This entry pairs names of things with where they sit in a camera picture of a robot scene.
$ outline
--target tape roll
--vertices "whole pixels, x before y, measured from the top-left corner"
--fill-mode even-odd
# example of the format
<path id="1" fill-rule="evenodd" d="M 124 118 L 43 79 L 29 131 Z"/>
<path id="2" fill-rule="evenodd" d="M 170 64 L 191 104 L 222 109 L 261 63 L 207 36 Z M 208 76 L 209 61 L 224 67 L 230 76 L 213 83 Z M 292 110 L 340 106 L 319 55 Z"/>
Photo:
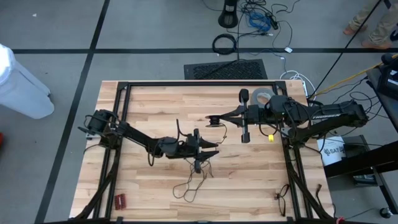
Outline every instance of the tape roll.
<path id="1" fill-rule="evenodd" d="M 251 95 L 251 104 L 252 105 L 259 105 L 260 108 L 264 108 L 266 105 L 264 103 L 260 103 L 257 97 L 264 97 L 268 100 L 271 99 L 272 96 L 275 96 L 274 91 L 267 89 L 267 88 L 258 88 L 254 90 L 253 94 Z"/>

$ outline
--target white trash can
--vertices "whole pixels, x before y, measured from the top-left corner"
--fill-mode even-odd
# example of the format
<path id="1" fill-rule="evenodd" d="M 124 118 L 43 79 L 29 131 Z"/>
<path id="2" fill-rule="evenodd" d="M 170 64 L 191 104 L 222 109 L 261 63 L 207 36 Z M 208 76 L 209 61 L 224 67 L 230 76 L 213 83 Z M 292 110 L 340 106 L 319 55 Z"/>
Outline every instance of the white trash can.
<path id="1" fill-rule="evenodd" d="M 0 104 L 34 119 L 54 112 L 50 90 L 0 44 Z"/>

